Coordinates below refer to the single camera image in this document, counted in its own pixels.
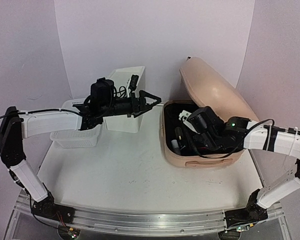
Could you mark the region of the white tall plastic bin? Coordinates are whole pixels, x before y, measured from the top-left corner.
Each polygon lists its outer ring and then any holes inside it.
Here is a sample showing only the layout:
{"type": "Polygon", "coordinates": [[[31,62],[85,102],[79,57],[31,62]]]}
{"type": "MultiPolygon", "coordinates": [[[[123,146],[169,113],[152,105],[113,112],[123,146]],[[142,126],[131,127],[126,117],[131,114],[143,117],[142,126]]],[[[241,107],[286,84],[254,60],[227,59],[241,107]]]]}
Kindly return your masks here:
{"type": "Polygon", "coordinates": [[[137,133],[143,117],[134,116],[132,104],[138,104],[139,92],[146,87],[146,67],[132,66],[113,70],[108,79],[114,82],[117,92],[114,94],[114,106],[111,108],[118,115],[103,118],[108,131],[137,133]]]}

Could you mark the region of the beige hard-shell suitcase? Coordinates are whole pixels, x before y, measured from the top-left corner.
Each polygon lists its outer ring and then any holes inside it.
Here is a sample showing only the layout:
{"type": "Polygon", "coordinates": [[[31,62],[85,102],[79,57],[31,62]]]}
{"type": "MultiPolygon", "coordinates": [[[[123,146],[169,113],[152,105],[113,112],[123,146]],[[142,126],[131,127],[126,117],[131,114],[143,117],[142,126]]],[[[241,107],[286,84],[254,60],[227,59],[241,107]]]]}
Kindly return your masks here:
{"type": "Polygon", "coordinates": [[[244,130],[259,119],[240,93],[199,57],[180,67],[190,100],[171,100],[162,110],[164,156],[181,168],[221,168],[244,152],[244,130]]]}

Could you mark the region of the white perforated plastic basket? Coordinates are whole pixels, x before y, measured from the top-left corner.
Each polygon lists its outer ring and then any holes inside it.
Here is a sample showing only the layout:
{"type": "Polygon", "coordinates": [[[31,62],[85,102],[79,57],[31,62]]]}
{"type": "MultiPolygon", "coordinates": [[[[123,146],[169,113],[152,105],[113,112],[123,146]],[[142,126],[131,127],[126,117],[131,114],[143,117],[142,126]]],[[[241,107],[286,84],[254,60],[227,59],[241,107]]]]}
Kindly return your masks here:
{"type": "Polygon", "coordinates": [[[50,139],[58,143],[62,148],[87,148],[97,145],[98,136],[102,125],[97,125],[89,130],[62,130],[50,133],[50,139]]]}

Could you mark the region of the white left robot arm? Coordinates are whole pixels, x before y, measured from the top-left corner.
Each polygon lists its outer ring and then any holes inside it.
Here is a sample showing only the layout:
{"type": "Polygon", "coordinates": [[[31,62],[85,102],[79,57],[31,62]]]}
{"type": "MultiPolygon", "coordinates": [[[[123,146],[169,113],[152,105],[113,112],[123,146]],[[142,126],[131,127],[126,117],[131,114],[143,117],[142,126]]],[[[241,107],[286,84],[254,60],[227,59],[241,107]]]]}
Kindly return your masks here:
{"type": "Polygon", "coordinates": [[[135,94],[136,88],[137,75],[133,75],[123,96],[118,96],[114,82],[102,77],[90,86],[83,103],[73,105],[76,110],[20,111],[10,106],[0,116],[0,159],[13,181],[29,195],[31,214],[69,224],[75,209],[55,203],[52,193],[27,162],[23,140],[57,131],[91,130],[102,124],[105,117],[139,117],[161,103],[160,97],[144,90],[135,94]]]}

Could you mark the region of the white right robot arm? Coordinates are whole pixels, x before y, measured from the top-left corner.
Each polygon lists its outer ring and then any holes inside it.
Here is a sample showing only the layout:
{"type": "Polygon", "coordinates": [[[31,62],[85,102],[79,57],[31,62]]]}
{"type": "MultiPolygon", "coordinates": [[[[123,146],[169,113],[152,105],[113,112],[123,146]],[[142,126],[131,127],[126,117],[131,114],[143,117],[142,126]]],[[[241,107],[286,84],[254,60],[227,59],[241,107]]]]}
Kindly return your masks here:
{"type": "Polygon", "coordinates": [[[182,111],[179,120],[185,127],[189,145],[201,158],[208,159],[196,146],[189,132],[198,138],[206,150],[221,152],[227,158],[239,150],[255,150],[294,158],[296,166],[263,188],[252,192],[243,208],[224,213],[226,229],[240,231],[244,227],[265,221],[268,208],[300,189],[300,129],[279,127],[273,119],[255,121],[232,116],[221,120],[211,107],[198,108],[194,112],[182,111]]]}

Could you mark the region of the black small case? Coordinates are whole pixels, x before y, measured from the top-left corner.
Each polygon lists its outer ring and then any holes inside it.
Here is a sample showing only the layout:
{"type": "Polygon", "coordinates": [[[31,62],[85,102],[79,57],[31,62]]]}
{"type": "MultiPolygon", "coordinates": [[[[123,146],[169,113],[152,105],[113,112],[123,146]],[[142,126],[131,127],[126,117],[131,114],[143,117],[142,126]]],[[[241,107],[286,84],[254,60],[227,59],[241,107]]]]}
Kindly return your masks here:
{"type": "Polygon", "coordinates": [[[176,127],[174,129],[174,133],[175,133],[175,137],[178,141],[183,141],[184,140],[184,133],[183,133],[183,129],[181,127],[176,127]]]}

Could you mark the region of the aluminium front rail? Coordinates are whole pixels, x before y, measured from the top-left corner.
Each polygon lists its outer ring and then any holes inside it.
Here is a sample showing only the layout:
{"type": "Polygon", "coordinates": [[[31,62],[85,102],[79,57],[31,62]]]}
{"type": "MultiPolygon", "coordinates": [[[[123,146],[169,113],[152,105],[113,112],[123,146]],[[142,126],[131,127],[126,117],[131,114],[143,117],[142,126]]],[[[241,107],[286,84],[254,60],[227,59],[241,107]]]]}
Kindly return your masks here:
{"type": "Polygon", "coordinates": [[[95,232],[149,237],[196,236],[207,233],[244,232],[254,222],[238,223],[229,211],[191,212],[127,212],[62,205],[61,213],[66,226],[95,232]]]}

